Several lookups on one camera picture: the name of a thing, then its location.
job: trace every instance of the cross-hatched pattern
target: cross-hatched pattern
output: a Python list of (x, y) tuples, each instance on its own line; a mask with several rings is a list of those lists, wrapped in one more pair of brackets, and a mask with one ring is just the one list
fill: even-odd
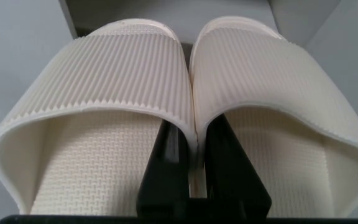
[(105, 111), (52, 119), (32, 214), (136, 215), (161, 119)]

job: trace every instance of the slide sandal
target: slide sandal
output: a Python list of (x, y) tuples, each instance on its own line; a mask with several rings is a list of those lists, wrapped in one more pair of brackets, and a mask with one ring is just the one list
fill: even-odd
[(358, 117), (306, 51), (260, 22), (222, 17), (201, 31), (190, 77), (198, 144), (224, 113), (272, 198), (270, 217), (358, 206)]
[(0, 124), (0, 180), (21, 214), (136, 215), (162, 119), (195, 155), (176, 35), (145, 19), (108, 24), (61, 50)]

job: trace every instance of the gray wall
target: gray wall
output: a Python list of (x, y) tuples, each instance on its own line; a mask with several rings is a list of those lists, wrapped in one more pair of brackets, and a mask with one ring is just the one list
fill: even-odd
[(290, 42), (305, 46), (340, 0), (271, 0), (278, 31)]
[(0, 0), (0, 121), (72, 38), (58, 0)]

